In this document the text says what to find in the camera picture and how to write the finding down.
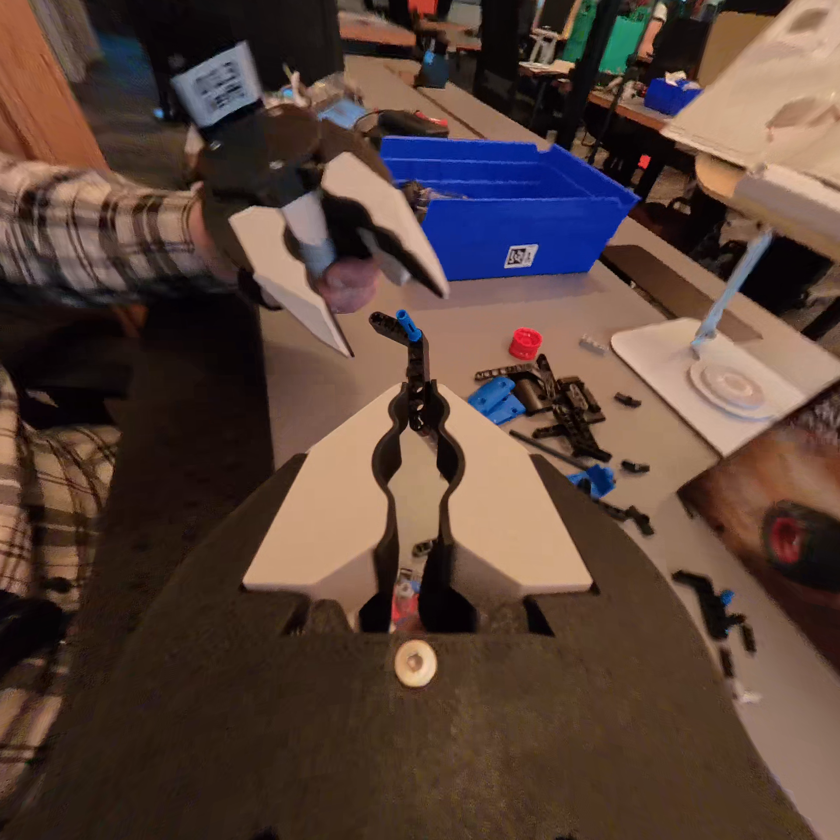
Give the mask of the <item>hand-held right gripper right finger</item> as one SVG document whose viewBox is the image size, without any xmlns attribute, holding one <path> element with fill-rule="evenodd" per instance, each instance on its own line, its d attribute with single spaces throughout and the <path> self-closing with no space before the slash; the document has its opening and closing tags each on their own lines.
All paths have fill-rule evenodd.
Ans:
<svg viewBox="0 0 840 840">
<path fill-rule="evenodd" d="M 425 403 L 446 483 L 419 615 L 432 634 L 472 634 L 481 612 L 588 592 L 592 574 L 550 494 L 565 476 L 445 385 Z"/>
</svg>

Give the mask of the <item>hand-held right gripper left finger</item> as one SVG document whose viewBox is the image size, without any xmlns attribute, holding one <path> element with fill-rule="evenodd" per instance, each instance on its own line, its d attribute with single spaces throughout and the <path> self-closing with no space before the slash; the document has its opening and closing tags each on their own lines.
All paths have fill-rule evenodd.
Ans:
<svg viewBox="0 0 840 840">
<path fill-rule="evenodd" d="M 394 385 L 311 446 L 242 585 L 331 601 L 387 633 L 400 560 L 390 483 L 403 464 L 407 385 Z"/>
</svg>

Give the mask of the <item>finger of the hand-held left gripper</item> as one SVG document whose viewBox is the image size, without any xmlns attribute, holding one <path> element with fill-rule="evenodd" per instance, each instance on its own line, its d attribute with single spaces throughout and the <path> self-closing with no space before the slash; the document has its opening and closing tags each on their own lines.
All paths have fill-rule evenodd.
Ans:
<svg viewBox="0 0 840 840">
<path fill-rule="evenodd" d="M 349 223 L 392 283 L 402 286 L 411 279 L 437 298 L 448 298 L 445 271 L 400 190 L 351 152 L 325 165 L 321 187 L 334 219 Z"/>
<path fill-rule="evenodd" d="M 328 237 L 317 244 L 302 243 L 302 259 L 287 246 L 287 220 L 279 208 L 251 206 L 228 219 L 261 290 L 285 309 L 303 328 L 343 357 L 354 353 L 327 302 L 312 288 L 311 271 L 323 271 L 334 261 Z"/>
</svg>

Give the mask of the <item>black bent beam blue pin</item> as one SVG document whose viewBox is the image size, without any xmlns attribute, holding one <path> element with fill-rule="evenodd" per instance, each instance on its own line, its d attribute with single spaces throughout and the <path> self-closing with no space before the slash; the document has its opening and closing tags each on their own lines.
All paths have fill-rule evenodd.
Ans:
<svg viewBox="0 0 840 840">
<path fill-rule="evenodd" d="M 369 323 L 382 337 L 406 347 L 407 422 L 417 435 L 429 441 L 436 440 L 438 432 L 429 408 L 432 378 L 424 333 L 405 309 L 397 311 L 395 316 L 373 311 Z"/>
</svg>

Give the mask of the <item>person's left forearm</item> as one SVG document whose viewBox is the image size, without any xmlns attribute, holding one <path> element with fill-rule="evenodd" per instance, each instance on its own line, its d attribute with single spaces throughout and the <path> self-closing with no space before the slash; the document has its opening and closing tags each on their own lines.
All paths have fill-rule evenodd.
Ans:
<svg viewBox="0 0 840 840">
<path fill-rule="evenodd" d="M 206 236 L 198 189 L 2 153 L 2 303 L 85 308 L 236 290 Z"/>
</svg>

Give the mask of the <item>grey desk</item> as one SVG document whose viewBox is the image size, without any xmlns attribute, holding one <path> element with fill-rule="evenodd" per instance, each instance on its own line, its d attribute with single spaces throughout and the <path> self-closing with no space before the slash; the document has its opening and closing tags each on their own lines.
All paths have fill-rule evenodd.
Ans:
<svg viewBox="0 0 840 840">
<path fill-rule="evenodd" d="M 383 281 L 373 309 L 405 308 L 429 333 L 433 375 L 467 396 L 473 374 L 509 361 L 515 329 L 536 329 L 554 371 L 577 375 L 605 409 L 595 432 L 614 460 L 650 465 L 646 476 L 621 479 L 616 504 L 646 513 L 656 531 L 626 532 L 663 574 L 707 574 L 734 590 L 759 642 L 751 658 L 740 649 L 738 674 L 761 694 L 738 714 L 765 762 L 820 838 L 838 838 L 838 676 L 817 654 L 742 564 L 698 516 L 690 516 L 677 490 L 719 461 L 613 352 L 599 356 L 579 346 L 589 335 L 607 343 L 614 333 L 663 317 L 635 290 L 596 263 L 590 272 L 457 281 L 445 301 L 413 283 Z M 369 327 L 367 311 L 341 318 L 355 356 L 344 359 L 316 341 L 285 312 L 264 312 L 269 420 L 275 466 L 307 450 L 325 434 L 403 378 L 397 346 Z M 642 402 L 627 408 L 618 392 Z"/>
</svg>

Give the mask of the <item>person's left hand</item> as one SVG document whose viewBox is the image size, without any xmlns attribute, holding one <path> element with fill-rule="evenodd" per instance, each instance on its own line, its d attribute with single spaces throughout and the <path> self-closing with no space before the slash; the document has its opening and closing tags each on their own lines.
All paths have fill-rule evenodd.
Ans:
<svg viewBox="0 0 840 840">
<path fill-rule="evenodd" d="M 373 258 L 345 257 L 331 264 L 313 288 L 332 314 L 351 314 L 374 299 L 380 275 Z"/>
</svg>

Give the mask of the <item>black power adapter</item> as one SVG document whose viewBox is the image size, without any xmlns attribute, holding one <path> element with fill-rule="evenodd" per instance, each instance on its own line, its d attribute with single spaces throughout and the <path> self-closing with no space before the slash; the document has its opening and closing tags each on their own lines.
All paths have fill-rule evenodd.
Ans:
<svg viewBox="0 0 840 840">
<path fill-rule="evenodd" d="M 429 118 L 420 111 L 384 109 L 378 111 L 376 128 L 381 136 L 419 137 L 446 139 L 449 137 L 448 122 Z"/>
</svg>

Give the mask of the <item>clear bag of small parts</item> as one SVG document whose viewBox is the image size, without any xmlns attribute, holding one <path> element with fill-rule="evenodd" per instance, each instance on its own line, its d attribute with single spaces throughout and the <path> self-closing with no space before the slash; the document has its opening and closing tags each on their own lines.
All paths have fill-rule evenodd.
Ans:
<svg viewBox="0 0 840 840">
<path fill-rule="evenodd" d="M 392 595 L 390 633 L 414 634 L 424 630 L 419 615 L 420 586 L 421 582 L 414 570 L 400 568 Z"/>
</svg>

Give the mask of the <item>black crank connector piece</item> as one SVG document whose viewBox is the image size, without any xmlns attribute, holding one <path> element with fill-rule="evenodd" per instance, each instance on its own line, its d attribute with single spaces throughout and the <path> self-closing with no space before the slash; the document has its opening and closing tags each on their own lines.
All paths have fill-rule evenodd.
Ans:
<svg viewBox="0 0 840 840">
<path fill-rule="evenodd" d="M 646 513 L 637 509 L 635 506 L 621 508 L 616 507 L 601 498 L 592 497 L 591 500 L 607 516 L 616 522 L 625 523 L 630 521 L 634 523 L 643 536 L 652 537 L 655 535 L 656 531 L 652 525 L 650 517 Z"/>
</svg>

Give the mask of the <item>blue plastic bin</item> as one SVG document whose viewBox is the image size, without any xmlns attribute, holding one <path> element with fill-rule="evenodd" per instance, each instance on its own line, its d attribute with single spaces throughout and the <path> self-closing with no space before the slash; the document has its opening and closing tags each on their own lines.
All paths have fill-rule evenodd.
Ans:
<svg viewBox="0 0 840 840">
<path fill-rule="evenodd" d="M 432 192 L 421 226 L 450 281 L 585 273 L 639 200 L 556 145 L 389 136 L 380 155 Z"/>
</svg>

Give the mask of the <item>printed toy set box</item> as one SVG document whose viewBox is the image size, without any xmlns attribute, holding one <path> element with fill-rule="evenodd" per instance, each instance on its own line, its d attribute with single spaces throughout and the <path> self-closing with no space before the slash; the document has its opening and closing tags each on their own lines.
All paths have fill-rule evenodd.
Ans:
<svg viewBox="0 0 840 840">
<path fill-rule="evenodd" d="M 838 672 L 838 384 L 679 495 Z"/>
</svg>

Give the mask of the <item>small blue bin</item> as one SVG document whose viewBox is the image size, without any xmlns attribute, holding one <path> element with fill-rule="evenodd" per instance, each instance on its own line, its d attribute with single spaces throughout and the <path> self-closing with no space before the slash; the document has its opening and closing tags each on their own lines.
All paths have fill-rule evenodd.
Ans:
<svg viewBox="0 0 840 840">
<path fill-rule="evenodd" d="M 668 118 L 675 117 L 703 92 L 693 80 L 679 79 L 674 82 L 661 77 L 653 79 L 644 96 L 646 109 L 656 111 Z"/>
</svg>

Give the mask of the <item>blue flat bracket piece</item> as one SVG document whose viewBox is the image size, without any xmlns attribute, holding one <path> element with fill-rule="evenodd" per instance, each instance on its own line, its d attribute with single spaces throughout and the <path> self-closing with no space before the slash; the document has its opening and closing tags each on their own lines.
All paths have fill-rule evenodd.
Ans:
<svg viewBox="0 0 840 840">
<path fill-rule="evenodd" d="M 601 464 L 595 464 L 583 471 L 567 475 L 566 478 L 579 490 L 588 494 L 589 498 L 598 501 L 616 487 L 613 469 Z"/>
</svg>

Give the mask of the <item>black beam frame assembly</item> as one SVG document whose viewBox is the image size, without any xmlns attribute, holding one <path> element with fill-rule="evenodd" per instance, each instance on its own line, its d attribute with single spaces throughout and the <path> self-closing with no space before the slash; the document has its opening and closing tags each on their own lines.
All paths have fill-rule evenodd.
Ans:
<svg viewBox="0 0 840 840">
<path fill-rule="evenodd" d="M 540 378 L 551 401 L 551 409 L 529 416 L 546 419 L 549 423 L 531 427 L 526 435 L 545 445 L 549 445 L 549 441 L 553 440 L 564 441 L 569 451 L 568 455 L 581 460 L 589 459 L 609 464 L 613 458 L 612 454 L 597 443 L 592 432 L 593 425 L 603 423 L 606 419 L 600 404 L 581 378 L 556 376 L 544 353 L 540 353 L 536 360 L 531 362 L 478 371 L 474 373 L 473 381 L 482 384 L 491 377 L 503 375 L 515 383 L 517 377 L 528 374 Z"/>
</svg>

